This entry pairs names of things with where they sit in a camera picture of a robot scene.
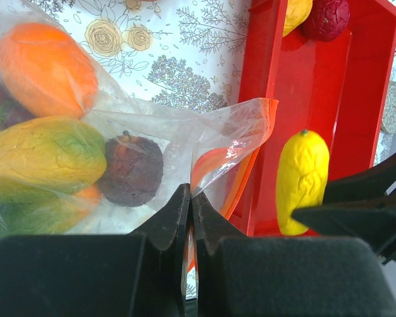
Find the purple grape bunch toy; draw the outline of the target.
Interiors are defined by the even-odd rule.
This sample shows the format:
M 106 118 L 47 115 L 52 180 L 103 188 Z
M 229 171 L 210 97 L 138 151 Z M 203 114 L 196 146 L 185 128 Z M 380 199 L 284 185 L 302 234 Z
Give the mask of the purple grape bunch toy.
M 0 80 L 0 131 L 31 119 L 34 116 L 8 93 Z

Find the orange green mango toy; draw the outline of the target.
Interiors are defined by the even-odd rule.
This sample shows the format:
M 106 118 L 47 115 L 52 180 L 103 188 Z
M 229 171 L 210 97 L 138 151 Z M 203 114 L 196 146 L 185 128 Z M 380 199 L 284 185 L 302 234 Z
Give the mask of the orange green mango toy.
M 97 207 L 102 194 L 91 185 L 74 194 L 34 203 L 0 205 L 0 238 L 15 234 L 63 234 Z

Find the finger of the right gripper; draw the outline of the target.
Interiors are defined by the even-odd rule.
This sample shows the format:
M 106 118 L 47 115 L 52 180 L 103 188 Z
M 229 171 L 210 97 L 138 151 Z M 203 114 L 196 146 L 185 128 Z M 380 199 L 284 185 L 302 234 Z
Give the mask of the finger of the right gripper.
M 373 199 L 386 195 L 396 181 L 396 153 L 363 172 L 328 181 L 323 204 Z
M 396 197 L 301 208 L 292 218 L 323 236 L 359 238 L 384 264 L 396 262 Z

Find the dark brown passion fruit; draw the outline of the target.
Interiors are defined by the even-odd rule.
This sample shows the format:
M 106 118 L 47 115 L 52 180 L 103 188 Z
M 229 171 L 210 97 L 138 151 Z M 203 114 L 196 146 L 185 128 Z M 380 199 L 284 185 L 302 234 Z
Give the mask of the dark brown passion fruit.
M 124 207 L 140 207 L 157 193 L 164 171 L 159 145 L 128 131 L 106 142 L 107 168 L 98 180 L 104 197 Z

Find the yellow elongated mango toy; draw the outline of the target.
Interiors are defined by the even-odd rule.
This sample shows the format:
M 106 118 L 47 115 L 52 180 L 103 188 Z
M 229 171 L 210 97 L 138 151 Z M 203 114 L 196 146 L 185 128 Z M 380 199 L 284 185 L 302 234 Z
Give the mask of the yellow elongated mango toy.
M 316 132 L 304 129 L 284 145 L 275 186 L 280 233 L 297 236 L 308 227 L 292 218 L 295 209 L 321 205 L 329 174 L 329 148 Z

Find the green yellow papaya toy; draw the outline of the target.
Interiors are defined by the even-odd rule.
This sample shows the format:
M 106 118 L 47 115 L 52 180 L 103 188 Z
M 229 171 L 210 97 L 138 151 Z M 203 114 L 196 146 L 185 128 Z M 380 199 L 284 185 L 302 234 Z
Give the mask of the green yellow papaya toy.
M 0 204 L 75 194 L 107 167 L 106 140 L 75 118 L 36 118 L 0 131 Z

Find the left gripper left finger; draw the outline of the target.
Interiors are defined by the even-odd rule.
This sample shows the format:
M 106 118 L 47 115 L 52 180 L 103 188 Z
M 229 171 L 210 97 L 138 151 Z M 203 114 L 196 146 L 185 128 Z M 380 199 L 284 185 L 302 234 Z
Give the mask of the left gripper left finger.
M 180 184 L 165 206 L 129 235 L 145 235 L 157 250 L 168 250 L 177 243 L 183 248 L 190 197 L 190 185 Z

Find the orange tangerine toy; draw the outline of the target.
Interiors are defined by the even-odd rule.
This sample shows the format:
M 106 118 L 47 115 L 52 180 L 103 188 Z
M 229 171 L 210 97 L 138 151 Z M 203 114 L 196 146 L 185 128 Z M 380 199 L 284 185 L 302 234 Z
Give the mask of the orange tangerine toy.
M 37 22 L 0 37 L 0 77 L 37 117 L 83 117 L 95 104 L 98 78 L 89 55 L 64 31 Z

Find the clear zip top bag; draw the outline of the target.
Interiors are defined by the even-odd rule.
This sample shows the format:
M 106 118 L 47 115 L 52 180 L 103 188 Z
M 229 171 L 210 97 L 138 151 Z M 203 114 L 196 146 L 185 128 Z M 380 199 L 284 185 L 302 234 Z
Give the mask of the clear zip top bag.
M 200 114 L 125 92 L 114 74 L 151 39 L 111 7 L 78 42 L 34 4 L 0 1 L 0 239 L 132 232 L 268 139 L 271 99 Z

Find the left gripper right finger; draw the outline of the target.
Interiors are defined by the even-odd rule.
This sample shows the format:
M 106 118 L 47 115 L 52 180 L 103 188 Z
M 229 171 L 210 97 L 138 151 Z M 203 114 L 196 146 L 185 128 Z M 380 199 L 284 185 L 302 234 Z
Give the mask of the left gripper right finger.
M 218 249 L 228 256 L 246 253 L 250 239 L 215 210 L 204 192 L 192 199 L 192 212 L 197 256 L 214 256 Z

